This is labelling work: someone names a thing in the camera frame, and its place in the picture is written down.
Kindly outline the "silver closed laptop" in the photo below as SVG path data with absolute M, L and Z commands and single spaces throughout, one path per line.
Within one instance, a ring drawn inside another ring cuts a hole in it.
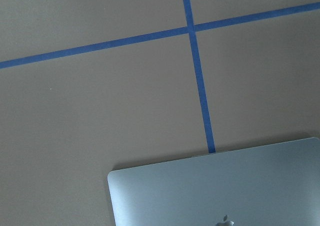
M 111 171 L 116 225 L 319 225 L 320 141 Z

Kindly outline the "blue tape line lengthwise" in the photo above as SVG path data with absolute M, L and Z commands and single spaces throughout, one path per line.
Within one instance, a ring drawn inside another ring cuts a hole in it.
M 208 108 L 208 101 L 207 101 L 205 83 L 203 78 L 198 41 L 197 41 L 195 25 L 193 20 L 191 0 L 183 0 L 183 7 L 185 12 L 186 25 L 188 30 L 190 49 L 191 49 L 195 78 L 197 83 L 197 90 L 198 90 L 201 114 L 203 119 L 204 130 L 205 130 L 207 148 L 209 153 L 215 153 L 216 148 L 215 148 L 215 142 L 214 142 L 214 135 L 212 132 L 212 124 L 211 124 L 211 118 L 210 118 L 210 113 Z

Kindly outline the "blue tape line crosswise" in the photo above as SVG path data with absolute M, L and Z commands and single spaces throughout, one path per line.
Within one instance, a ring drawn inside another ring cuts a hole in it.
M 228 19 L 223 19 L 218 21 L 196 24 L 193 26 L 193 28 L 196 32 L 200 32 L 200 31 L 233 26 L 233 25 L 243 24 L 243 23 L 248 23 L 253 21 L 310 12 L 310 11 L 315 11 L 319 9 L 320 9 L 320 4 L 319 2 L 316 2 L 316 3 L 310 3 L 310 4 L 300 5 L 300 6 L 294 6 L 289 8 L 283 8 L 278 10 L 266 11 L 266 12 L 244 15 L 244 16 L 228 18 Z M 101 42 L 101 43 L 96 43 L 91 45 L 85 45 L 85 46 L 80 46 L 80 47 L 75 47 L 75 48 L 70 48 L 65 50 L 59 50 L 59 51 L 54 51 L 54 52 L 49 52 L 44 54 L 32 55 L 32 56 L 27 56 L 23 58 L 3 61 L 0 63 L 0 68 L 4 69 L 4 68 L 36 63 L 41 61 L 47 61 L 47 60 L 52 60 L 57 58 L 69 57 L 73 55 L 84 54 L 84 53 L 89 53 L 89 52 L 94 52 L 94 51 L 99 51 L 99 50 L 104 50 L 109 48 L 115 48 L 115 47 L 120 47 L 125 45 L 158 40 L 162 38 L 180 36 L 188 33 L 189 32 L 187 27 L 174 28 L 174 29 L 165 30 L 165 31 L 159 31 L 159 32 L 154 32 L 149 34 L 143 34 L 143 35 L 138 35 L 138 36 L 133 36 L 128 38 L 122 38 L 122 39 L 117 39 L 112 41 L 106 41 L 106 42 Z

